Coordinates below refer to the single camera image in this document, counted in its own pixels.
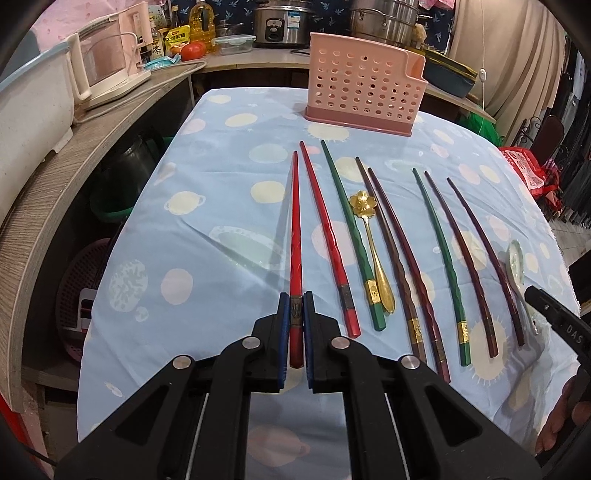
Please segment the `person's right hand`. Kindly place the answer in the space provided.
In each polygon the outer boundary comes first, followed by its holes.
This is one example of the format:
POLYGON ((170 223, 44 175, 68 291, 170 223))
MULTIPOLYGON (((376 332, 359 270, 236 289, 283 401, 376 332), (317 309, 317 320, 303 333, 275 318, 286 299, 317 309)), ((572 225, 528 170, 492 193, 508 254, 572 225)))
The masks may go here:
POLYGON ((568 406, 568 400, 572 394, 575 376, 571 377, 563 386, 562 393, 548 419, 538 435, 535 444, 535 454, 551 450, 557 440, 558 433, 563 428, 567 419, 571 419, 576 426, 584 425, 591 416, 591 405, 587 401, 581 401, 573 407, 568 406))

